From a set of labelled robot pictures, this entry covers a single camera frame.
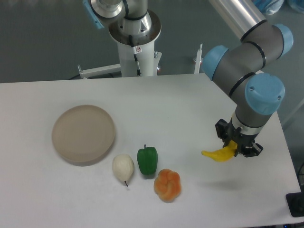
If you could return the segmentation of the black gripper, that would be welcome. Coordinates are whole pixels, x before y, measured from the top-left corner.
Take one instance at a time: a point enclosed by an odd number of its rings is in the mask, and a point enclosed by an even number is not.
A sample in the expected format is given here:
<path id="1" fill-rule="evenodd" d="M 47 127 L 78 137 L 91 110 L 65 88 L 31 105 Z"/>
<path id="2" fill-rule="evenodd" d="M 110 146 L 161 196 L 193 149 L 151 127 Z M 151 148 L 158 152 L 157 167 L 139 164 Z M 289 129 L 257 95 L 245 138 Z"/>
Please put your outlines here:
<path id="1" fill-rule="evenodd" d="M 263 151 L 263 147 L 260 144 L 254 143 L 257 136 L 256 128 L 251 128 L 241 123 L 236 113 L 233 113 L 229 123 L 219 119 L 215 124 L 215 128 L 217 137 L 222 140 L 225 146 L 230 141 L 234 141 L 237 144 L 237 151 L 234 157 L 239 154 L 246 158 L 255 157 Z"/>

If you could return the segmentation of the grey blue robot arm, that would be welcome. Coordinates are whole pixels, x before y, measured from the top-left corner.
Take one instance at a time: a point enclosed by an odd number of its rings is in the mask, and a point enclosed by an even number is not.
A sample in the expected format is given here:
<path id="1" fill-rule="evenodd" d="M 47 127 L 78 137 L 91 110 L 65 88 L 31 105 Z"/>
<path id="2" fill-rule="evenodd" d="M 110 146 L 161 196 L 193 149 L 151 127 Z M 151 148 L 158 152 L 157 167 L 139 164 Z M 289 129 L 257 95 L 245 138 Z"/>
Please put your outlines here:
<path id="1" fill-rule="evenodd" d="M 116 41 L 122 76 L 157 75 L 160 55 L 154 51 L 154 41 L 161 24 L 147 1 L 86 0 L 84 5 Z M 282 24 L 269 24 L 249 0 L 213 0 L 211 5 L 241 45 L 233 50 L 216 46 L 197 57 L 204 73 L 237 106 L 229 122 L 221 119 L 215 125 L 223 148 L 203 155 L 218 162 L 238 154 L 258 156 L 263 148 L 255 139 L 285 96 L 282 81 L 261 70 L 291 49 L 293 34 Z"/>

